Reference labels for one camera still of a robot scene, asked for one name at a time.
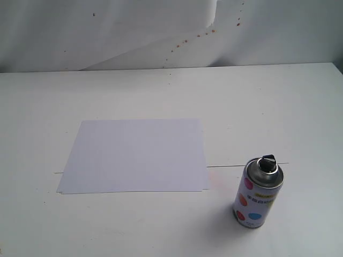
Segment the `white backdrop paper sheet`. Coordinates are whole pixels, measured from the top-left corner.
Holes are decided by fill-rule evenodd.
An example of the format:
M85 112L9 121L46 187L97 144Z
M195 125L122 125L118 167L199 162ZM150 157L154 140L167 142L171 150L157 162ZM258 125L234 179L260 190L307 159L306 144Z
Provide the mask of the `white backdrop paper sheet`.
M216 1L1 1L1 71L79 71L210 27Z

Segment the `white spray paint can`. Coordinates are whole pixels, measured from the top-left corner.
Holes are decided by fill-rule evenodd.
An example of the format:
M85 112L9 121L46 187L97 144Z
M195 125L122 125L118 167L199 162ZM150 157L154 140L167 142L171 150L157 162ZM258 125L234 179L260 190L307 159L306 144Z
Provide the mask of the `white spray paint can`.
M243 169L233 203L233 214L240 225L261 227L284 182L284 173L274 155L251 159Z

